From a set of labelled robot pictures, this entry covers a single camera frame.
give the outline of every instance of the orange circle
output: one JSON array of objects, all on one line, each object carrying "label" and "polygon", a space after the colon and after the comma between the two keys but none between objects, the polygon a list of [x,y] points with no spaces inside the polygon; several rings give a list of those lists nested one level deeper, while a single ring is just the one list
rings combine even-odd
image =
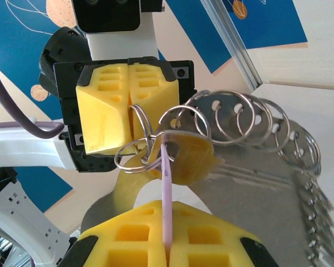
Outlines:
[{"label": "orange circle", "polygon": [[77,26],[72,0],[46,0],[46,11],[51,21],[59,27]]},{"label": "orange circle", "polygon": [[41,85],[34,85],[31,87],[31,96],[34,100],[42,102],[46,100],[49,96],[49,93],[43,89]]},{"label": "orange circle", "polygon": [[233,11],[239,19],[246,19],[247,9],[243,2],[239,0],[234,0]]}]

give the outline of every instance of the yellow foam block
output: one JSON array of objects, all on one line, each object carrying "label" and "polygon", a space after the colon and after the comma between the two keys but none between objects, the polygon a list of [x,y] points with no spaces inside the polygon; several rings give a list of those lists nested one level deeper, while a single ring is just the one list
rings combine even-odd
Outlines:
[{"label": "yellow foam block", "polygon": [[[178,80],[168,82],[160,67],[139,63],[129,66],[129,80],[131,103],[143,108],[155,131],[163,113],[179,105]],[[132,122],[134,140],[144,137],[135,113]]]},{"label": "yellow foam block", "polygon": [[[94,69],[89,84],[77,86],[76,92],[84,146],[88,155],[114,155],[121,146],[132,141],[127,64]],[[135,149],[131,147],[124,152],[134,153]]]},{"label": "yellow foam block", "polygon": [[[166,81],[160,67],[114,64],[92,71],[84,69],[82,76],[90,74],[88,85],[76,87],[88,155],[114,155],[122,146],[144,137],[136,113],[129,109],[131,104],[142,107],[154,131],[162,114],[179,104],[178,80]],[[122,154],[135,152],[136,148],[131,146]]]},{"label": "yellow foam block", "polygon": [[80,240],[98,241],[84,267],[254,267],[240,239],[256,236],[180,202],[167,260],[161,220],[161,201],[153,201],[85,231]]}]

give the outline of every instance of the key ring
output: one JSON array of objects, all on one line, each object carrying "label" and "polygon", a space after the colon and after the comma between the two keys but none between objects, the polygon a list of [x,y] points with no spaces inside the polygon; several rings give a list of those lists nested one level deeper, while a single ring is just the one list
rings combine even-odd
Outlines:
[{"label": "key ring", "polygon": [[[265,134],[263,135],[263,137],[259,141],[256,141],[256,142],[244,141],[244,142],[242,142],[241,145],[253,146],[253,147],[256,147],[257,149],[260,149],[257,146],[264,143],[267,140],[267,138],[269,138],[269,136],[272,134],[272,127],[273,127],[272,113],[269,110],[268,106],[264,102],[262,102],[259,98],[255,97],[255,96],[252,96],[252,95],[247,95],[247,94],[245,94],[245,96],[251,100],[251,103],[252,102],[256,103],[259,106],[259,108],[265,112],[267,120],[268,120],[268,127],[267,127],[267,130],[266,130]],[[237,113],[237,126],[238,126],[238,130],[239,130],[240,134],[244,135],[244,133],[241,129],[241,125],[240,125],[240,115],[241,115],[241,112],[238,112]]]},{"label": "key ring", "polygon": [[279,150],[277,153],[279,156],[290,166],[296,168],[299,171],[317,171],[317,169],[320,166],[321,163],[321,154],[320,154],[320,148],[316,142],[316,140],[313,138],[313,136],[304,128],[302,128],[304,131],[304,135],[306,137],[308,148],[310,150],[312,159],[313,159],[313,165],[307,167],[307,166],[300,166],[299,164],[293,163],[289,157],[286,156],[286,154],[283,152],[283,150]]},{"label": "key ring", "polygon": [[[183,105],[184,106],[189,106],[193,101],[198,100],[203,96],[209,96],[209,95],[210,95],[210,91],[208,91],[208,90],[203,90],[203,91],[197,92],[190,99],[188,99],[187,102],[184,103]],[[180,119],[181,119],[184,111],[185,110],[181,110],[180,112],[178,112],[177,117],[176,117],[176,121],[175,121],[175,127],[179,124]]]},{"label": "key ring", "polygon": [[271,107],[273,107],[275,110],[277,110],[281,114],[282,120],[286,124],[286,129],[287,129],[286,133],[287,134],[286,134],[286,137],[284,138],[283,142],[281,144],[279,144],[278,135],[277,135],[277,132],[279,131],[279,128],[278,128],[278,129],[276,129],[276,132],[274,133],[274,139],[275,139],[275,142],[276,142],[276,147],[257,146],[256,148],[258,148],[262,151],[268,152],[268,153],[278,152],[288,144],[289,136],[291,134],[291,125],[290,125],[290,122],[289,122],[289,118],[288,118],[287,114],[285,113],[285,111],[280,106],[278,106],[276,103],[274,103],[270,100],[264,99],[264,98],[260,98],[260,100],[262,102],[264,102],[265,104],[270,105]]},{"label": "key ring", "polygon": [[[194,107],[191,107],[191,106],[185,106],[185,105],[179,105],[179,106],[175,106],[175,107],[172,107],[170,109],[168,109],[160,118],[160,121],[159,121],[159,124],[161,124],[162,120],[166,117],[166,115],[168,115],[169,112],[172,112],[174,110],[177,110],[177,109],[180,109],[180,108],[185,108],[187,110],[191,110],[191,111],[194,111],[199,117],[200,119],[204,122],[204,125],[205,125],[205,128],[207,130],[207,135],[204,135],[205,137],[207,137],[208,139],[210,139],[211,135],[212,135],[212,131],[210,129],[210,126],[209,126],[209,123],[207,121],[207,119],[205,118],[205,116],[199,111],[197,110],[196,108]],[[151,135],[151,136],[147,136],[147,137],[143,137],[141,139],[138,139],[138,140],[135,140],[133,142],[130,142],[128,144],[126,144],[125,146],[123,146],[122,148],[120,148],[120,150],[115,154],[114,156],[114,163],[115,165],[121,169],[121,170],[124,170],[127,174],[137,174],[137,173],[140,173],[140,172],[144,172],[144,171],[149,171],[151,169],[155,169],[157,168],[160,164],[161,164],[161,157],[158,157],[155,161],[147,164],[147,165],[144,165],[144,166],[138,166],[138,167],[126,167],[126,166],[122,166],[120,165],[120,163],[118,162],[118,158],[120,156],[120,154],[126,149],[128,148],[129,146],[132,146],[132,145],[136,145],[138,142],[141,142],[141,141],[146,141],[148,142],[149,140],[152,140],[153,138],[155,138],[154,135]]]},{"label": "key ring", "polygon": [[126,167],[126,166],[122,166],[120,165],[120,163],[118,162],[118,158],[119,155],[129,146],[135,145],[138,142],[141,141],[146,141],[146,138],[141,138],[135,141],[132,141],[130,143],[128,143],[127,145],[123,146],[114,156],[114,163],[115,165],[120,169],[120,170],[124,170],[127,174],[138,174],[140,172],[144,172],[144,171],[149,171],[151,169],[154,169],[156,167],[158,167],[161,164],[161,157],[158,157],[155,161],[151,162],[150,164],[144,165],[144,166],[138,166],[138,167]]},{"label": "key ring", "polygon": [[198,132],[203,135],[204,137],[208,138],[208,139],[212,139],[212,129],[210,128],[210,125],[209,125],[209,122],[207,120],[207,118],[204,116],[203,113],[201,113],[197,108],[195,107],[191,107],[191,106],[187,106],[187,105],[178,105],[178,106],[175,106],[175,107],[172,107],[170,109],[168,109],[160,118],[159,120],[159,124],[162,123],[163,119],[172,111],[174,110],[177,110],[177,109],[180,109],[180,108],[184,108],[184,109],[187,109],[187,110],[191,110],[194,112],[194,116],[195,114],[197,114],[197,116],[202,120],[204,126],[205,126],[205,129],[207,131],[207,134],[203,133],[200,128],[197,128]]},{"label": "key ring", "polygon": [[153,146],[153,141],[152,139],[149,138],[149,136],[154,132],[152,128],[152,124],[150,120],[147,118],[146,113],[144,110],[137,104],[133,104],[130,106],[131,109],[133,109],[140,121],[141,127],[143,128],[144,134],[145,134],[145,139],[146,139],[146,145],[147,145],[147,153],[148,155],[151,153],[152,146]]},{"label": "key ring", "polygon": [[[251,103],[251,101],[245,97],[243,94],[238,93],[238,92],[234,92],[234,91],[218,91],[218,92],[213,92],[211,95],[216,95],[218,93],[223,93],[223,94],[229,94],[229,95],[234,95],[236,97],[241,98],[242,100],[244,100],[246,102],[246,104],[249,106],[251,113],[252,113],[252,118],[251,118],[251,123],[249,128],[246,130],[246,132],[244,133],[244,135],[242,135],[239,138],[236,139],[232,139],[232,140],[228,140],[228,141],[219,141],[219,140],[214,140],[212,139],[212,142],[217,144],[217,145],[233,145],[236,143],[239,143],[241,141],[244,141],[252,132],[253,128],[255,127],[255,119],[256,119],[256,114],[255,114],[255,109]],[[222,104],[218,103],[216,109],[215,109],[215,122],[217,123],[218,129],[219,131],[226,137],[226,138],[230,138],[230,136],[223,130],[220,121],[219,121],[219,110],[222,108]]]}]

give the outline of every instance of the metal rod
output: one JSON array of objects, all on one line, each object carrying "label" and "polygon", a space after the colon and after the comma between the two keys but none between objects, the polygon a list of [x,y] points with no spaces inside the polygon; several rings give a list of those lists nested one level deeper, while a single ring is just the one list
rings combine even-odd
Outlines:
[{"label": "metal rod", "polygon": [[251,91],[262,84],[246,47],[222,0],[200,0]]}]

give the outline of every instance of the pink plastic stick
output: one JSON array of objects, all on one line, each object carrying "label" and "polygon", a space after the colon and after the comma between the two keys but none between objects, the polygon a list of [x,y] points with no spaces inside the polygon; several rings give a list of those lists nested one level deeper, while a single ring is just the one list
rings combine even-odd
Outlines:
[{"label": "pink plastic stick", "polygon": [[162,169],[162,238],[166,251],[169,253],[172,242],[172,175],[171,166],[164,144],[161,144]]}]

